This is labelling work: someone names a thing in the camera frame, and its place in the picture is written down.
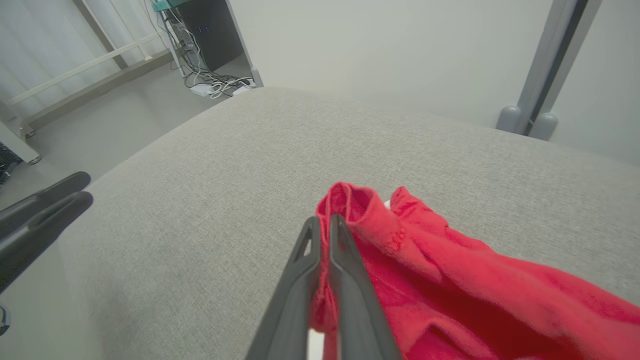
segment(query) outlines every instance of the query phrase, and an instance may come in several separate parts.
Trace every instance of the white cable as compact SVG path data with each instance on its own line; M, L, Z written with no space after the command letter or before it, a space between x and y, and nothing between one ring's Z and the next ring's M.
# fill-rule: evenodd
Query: white cable
M202 68L200 67L200 64L202 62L201 59L200 59L200 46L198 45L198 42L196 41L196 37L193 36L193 34L189 31L189 29L187 28L185 23L180 21L180 19L177 16L175 16L175 13L173 12L173 8L171 7L171 5L169 5L169 11L173 15L173 17L175 17L175 20L177 22L181 23L182 26L184 26L184 30L187 32L187 34L189 34L189 36L191 36L191 39L193 40L193 43L196 45L196 48L198 49L198 54L196 54L196 56L198 57L198 73L196 74L196 76L193 77L193 86L196 86L196 81L198 80L198 76L200 76L200 73L202 71Z
M211 75L211 74L202 74L202 77L203 78L209 78L209 79L211 79L213 81L219 81L218 79L214 78L213 75Z
M224 94L225 90L230 88L233 84L242 80L249 80L249 79L252 79L252 78L248 77L248 78L233 79L233 80L227 81L226 83L223 83L222 81L217 81L215 83L212 83L209 86L209 91L211 92L211 96L209 96L209 98L217 99L221 97L222 94Z
M154 0L149 0L149 1L151 2L151 6L153 6ZM149 20L149 24L151 24L153 29L156 31L156 33L160 37L160 41L162 41L162 45L164 46L164 48L174 55L175 66L178 67L178 69L176 70L180 71L181 76L185 78L186 76L184 75L184 71L181 69L184 65L180 64L180 59L178 59L177 56L175 55L175 50L177 50L180 46L179 44L176 43L176 39L173 37L174 34L169 32L169 27L166 25L166 21L168 21L169 16L167 16L165 13L162 13L164 10L156 12L156 23L154 24L154 22L151 21L151 14L149 14L149 8L147 7L147 2L145 0L138 0L138 3L140 4L140 6L142 6L145 9L147 13L147 19ZM173 51L169 50L169 47L164 44L164 40L163 40L164 34L166 34L166 36L169 38L169 44L171 44Z

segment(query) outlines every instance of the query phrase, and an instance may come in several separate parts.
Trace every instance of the gray floor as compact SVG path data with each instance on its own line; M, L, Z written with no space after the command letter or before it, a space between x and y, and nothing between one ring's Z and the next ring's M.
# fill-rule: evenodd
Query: gray floor
M218 74L250 76L244 56L216 70ZM42 160L21 164L0 188L0 209L46 188L77 171L93 180L168 133L223 101L200 97L184 86L167 64L39 130L29 139Z

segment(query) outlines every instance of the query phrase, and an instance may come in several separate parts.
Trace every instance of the gray pole base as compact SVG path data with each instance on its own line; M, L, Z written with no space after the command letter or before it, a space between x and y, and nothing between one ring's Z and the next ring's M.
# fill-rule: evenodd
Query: gray pole base
M498 123L495 125L495 128L515 133L521 113L522 111L517 105L506 106L500 111L500 117L498 118Z
M529 131L529 137L549 141L556 126L558 126L557 116L552 113L540 114Z
M251 77L253 78L253 82L255 83L255 87L262 88L264 84L262 83L262 78L260 77L260 73L258 72L258 68L255 66L251 67Z

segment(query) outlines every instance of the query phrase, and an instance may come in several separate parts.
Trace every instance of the cable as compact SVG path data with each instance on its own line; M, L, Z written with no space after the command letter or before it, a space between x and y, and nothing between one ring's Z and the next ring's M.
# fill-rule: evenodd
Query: cable
M198 42L196 41L196 37L193 36L193 34L189 31L189 29L187 28L186 24L180 20L182 18L182 16L180 16L180 18L175 16L175 13L173 12L173 8L172 8L171 4L168 1L167 1L167 4L169 5L169 11L173 15L173 17L175 17L175 20L177 22L181 23L182 26L184 26L184 31L186 31L189 34L189 36L191 36L191 39L192 39L193 43L196 45L196 48L198 49L198 53L196 54L196 56L198 57L198 74L196 74L196 77L193 78L193 86L195 86L196 85L196 80L198 79L198 76L200 76L200 73L202 71L202 68L200 68L200 64L202 62L202 59L200 58L200 46L198 45Z
M217 99L222 95L226 95L231 97L232 95L229 95L227 93L225 93L225 90L233 87L233 84L236 84L235 87L240 87L243 85L249 85L250 83L243 83L242 80L249 80L251 78L239 78L239 79L235 79L235 80L231 80L231 81L227 81L226 83L223 83L222 81L217 81L215 83L213 83L211 85L211 90L213 91L213 94L211 94L211 96L209 96L211 99Z
M173 6L171 5L171 3L169 3L169 0L166 0L167 5L168 5L168 9L171 12L171 14L173 15L173 18L180 24L182 24L182 26L184 27L184 30L187 32L187 34L189 34L189 36L191 37L191 40L193 41L193 43L196 45L196 48L198 49L198 52L196 53L196 56L198 57L198 66L195 66L192 64L191 60L189 59L189 57L186 55L187 50L184 49L184 46L180 46L181 42L179 42L174 35L167 31L167 29L164 27L164 25L166 25L166 22L169 21L169 16L167 15L166 19L160 14L160 12L156 12L157 17L156 17L156 24L158 25L158 27L160 29L162 29L169 38L169 41L171 42L171 45L174 49L178 50L178 52L180 52L180 57L184 60L184 62L186 63L185 65L181 65L179 63L176 63L176 68L173 68L170 65L170 68L172 70L177 70L181 67L187 67L191 72L189 74L187 74L184 77L184 86L186 86L187 88L193 88L196 85L200 85L200 84L207 84L210 86L210 88L212 89L212 94L210 96L211 99L217 99L222 95L225 95L227 97L231 97L233 95L229 95L227 94L225 91L230 89L230 88L239 88L240 86L249 86L250 82L248 81L249 79L252 78L238 78L236 76L232 76L232 75L220 75L217 74L213 71L210 71L209 69L205 69L200 67L200 65L202 64L202 58L200 57L200 54L202 52L200 46L198 45L198 42L196 41L196 38L194 36L194 34L192 34L192 32L189 31L189 29L187 28L186 24L181 21L182 18L182 14L180 14L180 10L175 9L175 11L180 15L180 17L178 18L176 16L176 14L173 12ZM153 22L151 21L151 15L149 14L149 9L143 4L140 3L140 5L142 5L145 8L145 11L147 13L147 19L149 20L149 23L151 23L151 25L153 27L155 27L155 25L153 24ZM169 48L164 44L164 40L162 39L162 36L160 36L160 40L163 43L163 46L165 49L167 49L167 51L169 51ZM195 77L193 78L193 84L191 86L187 85L187 81L188 79L191 77L191 75L196 74ZM211 79L210 81L203 81L200 83L197 83L198 81L198 77L201 78L209 78Z
M152 28L156 28L156 26L154 25L154 23L151 21L151 14L149 14L149 8L147 8L147 5L143 2L143 0L138 0L138 4L140 4L140 6L142 6L145 9L145 12L147 13L147 19L149 20L149 24L151 24ZM159 26L159 28L161 28L165 33L169 34L169 32L167 32L167 30L163 29L161 26ZM159 35L160 37L160 41L162 41L162 46L164 46L164 48L169 51L169 48L164 44L164 40L162 39L162 35L160 35L160 33L158 32L158 30L156 30L156 34Z

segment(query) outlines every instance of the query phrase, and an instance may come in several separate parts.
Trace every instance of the teal object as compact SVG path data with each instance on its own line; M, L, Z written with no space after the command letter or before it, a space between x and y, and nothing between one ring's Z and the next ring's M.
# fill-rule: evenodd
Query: teal object
M151 3L151 5L153 5L155 12L161 12L169 8L175 8L176 6L184 4L187 1L189 0L157 0Z

